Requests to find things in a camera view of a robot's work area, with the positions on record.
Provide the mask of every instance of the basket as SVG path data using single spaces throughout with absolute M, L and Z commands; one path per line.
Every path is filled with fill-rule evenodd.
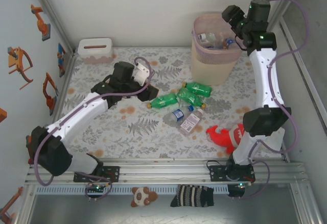
M 192 31 L 192 63 L 191 73 L 194 81 L 204 85 L 220 85 L 228 78 L 231 70 L 241 56 L 241 49 L 213 50 L 201 46 L 198 37 L 202 33 L 214 33 L 224 38 L 234 37 L 221 14 L 205 14 L 194 21 Z

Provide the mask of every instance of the blue sticker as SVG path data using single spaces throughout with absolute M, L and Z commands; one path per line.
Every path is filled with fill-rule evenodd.
M 176 116 L 177 121 L 180 121 L 184 118 L 184 114 L 180 109 L 175 110 L 173 114 Z

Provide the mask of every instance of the bottle cap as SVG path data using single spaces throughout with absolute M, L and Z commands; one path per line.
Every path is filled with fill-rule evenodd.
M 201 108 L 199 108 L 197 111 L 199 111 L 202 115 L 204 114 L 204 111 Z
M 205 35 L 205 34 L 200 34 L 200 35 L 199 35 L 199 39 L 201 40 L 201 42 L 205 42 L 205 40 L 206 40 L 206 35 Z

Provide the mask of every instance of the floral tablecloth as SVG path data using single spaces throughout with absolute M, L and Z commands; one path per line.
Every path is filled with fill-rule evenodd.
M 145 57 L 155 70 L 151 84 L 160 89 L 159 95 L 177 92 L 183 82 L 190 82 L 190 48 L 115 48 L 110 64 L 84 64 L 76 54 L 74 70 L 64 101 L 62 116 L 67 114 L 90 89 L 113 71 L 115 62 L 132 63 L 137 56 Z M 203 99 L 205 115 L 195 131 L 184 137 L 176 128 L 163 123 L 165 114 L 183 101 L 162 109 L 148 109 L 136 97 L 123 99 L 97 116 L 72 140 L 69 150 L 86 152 L 103 158 L 227 158 L 226 149 L 210 142 L 206 129 L 230 129 L 242 122 L 243 114 L 255 104 L 255 80 L 249 58 L 244 53 L 227 81 L 213 86 L 212 95 Z M 280 158 L 280 155 L 260 148 L 259 158 Z

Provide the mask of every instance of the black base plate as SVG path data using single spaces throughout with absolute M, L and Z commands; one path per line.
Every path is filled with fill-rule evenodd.
M 250 172 L 245 176 L 239 176 L 236 179 L 231 179 L 226 175 L 226 166 L 221 165 L 211 165 L 209 166 L 210 172 L 214 172 L 214 174 L 210 174 L 210 179 L 212 182 L 255 182 L 255 175 L 253 171 L 253 167 L 251 165 Z
M 109 179 L 111 182 L 118 182 L 119 180 L 119 166 L 103 166 L 102 177 Z M 84 177 L 80 174 L 74 174 L 74 182 L 94 182 L 96 179 Z

